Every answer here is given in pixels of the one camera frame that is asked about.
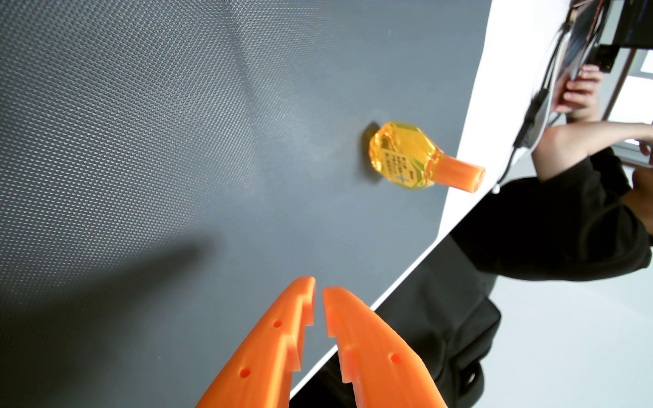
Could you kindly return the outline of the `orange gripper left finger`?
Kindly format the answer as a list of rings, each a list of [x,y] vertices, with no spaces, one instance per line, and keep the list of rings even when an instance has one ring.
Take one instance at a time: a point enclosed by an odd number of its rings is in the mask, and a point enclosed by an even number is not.
[[[196,404],[197,407],[288,407],[292,374],[313,325],[314,277],[295,279],[271,304]]]

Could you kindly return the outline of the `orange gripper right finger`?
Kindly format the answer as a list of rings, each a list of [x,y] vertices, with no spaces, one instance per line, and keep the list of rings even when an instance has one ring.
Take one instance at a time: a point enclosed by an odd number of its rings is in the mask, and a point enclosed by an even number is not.
[[[375,311],[342,287],[323,289],[327,334],[357,407],[447,407],[417,353]]]

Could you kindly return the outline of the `person's left hand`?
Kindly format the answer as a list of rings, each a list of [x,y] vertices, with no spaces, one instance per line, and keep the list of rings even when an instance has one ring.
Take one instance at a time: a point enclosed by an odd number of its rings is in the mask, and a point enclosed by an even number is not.
[[[567,124],[600,121],[599,93],[603,78],[599,66],[592,64],[583,65],[574,79],[564,74],[555,91],[552,110],[565,116]]]

